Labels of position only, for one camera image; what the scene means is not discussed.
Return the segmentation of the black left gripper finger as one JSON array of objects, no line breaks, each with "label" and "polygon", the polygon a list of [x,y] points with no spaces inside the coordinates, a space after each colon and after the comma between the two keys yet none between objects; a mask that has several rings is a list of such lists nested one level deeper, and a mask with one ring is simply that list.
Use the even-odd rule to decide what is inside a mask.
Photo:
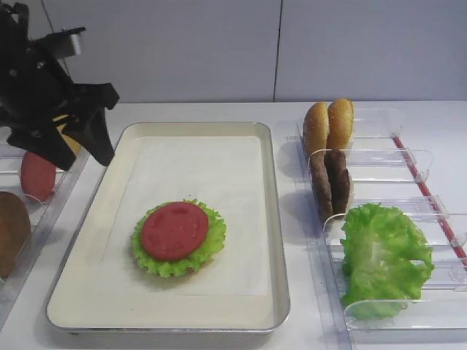
[{"label": "black left gripper finger", "polygon": [[66,123],[65,134],[83,146],[102,166],[111,163],[114,149],[109,138],[104,109],[71,116]]},{"label": "black left gripper finger", "polygon": [[7,143],[32,152],[64,171],[68,171],[76,160],[76,155],[55,127],[13,128]]}]

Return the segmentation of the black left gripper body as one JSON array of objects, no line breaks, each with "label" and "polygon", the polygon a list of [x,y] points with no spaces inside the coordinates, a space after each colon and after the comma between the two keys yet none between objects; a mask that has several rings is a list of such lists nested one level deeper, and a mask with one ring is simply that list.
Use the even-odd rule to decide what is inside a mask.
[{"label": "black left gripper body", "polygon": [[113,109],[120,96],[110,83],[77,83],[60,64],[80,53],[77,27],[31,39],[29,8],[1,4],[1,126],[55,127],[54,117]]}]

